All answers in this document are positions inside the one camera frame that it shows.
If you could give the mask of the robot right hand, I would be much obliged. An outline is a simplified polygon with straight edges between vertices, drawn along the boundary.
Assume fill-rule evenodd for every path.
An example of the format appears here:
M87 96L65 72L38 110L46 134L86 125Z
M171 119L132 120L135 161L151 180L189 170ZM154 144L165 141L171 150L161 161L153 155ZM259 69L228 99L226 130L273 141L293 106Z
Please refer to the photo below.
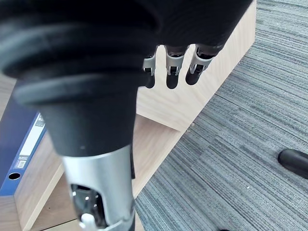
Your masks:
M133 129L139 87L154 86L167 52L174 89L194 44L194 85L248 9L249 0L3 0L0 70L21 82L16 100L37 109L62 158L85 231L132 231Z

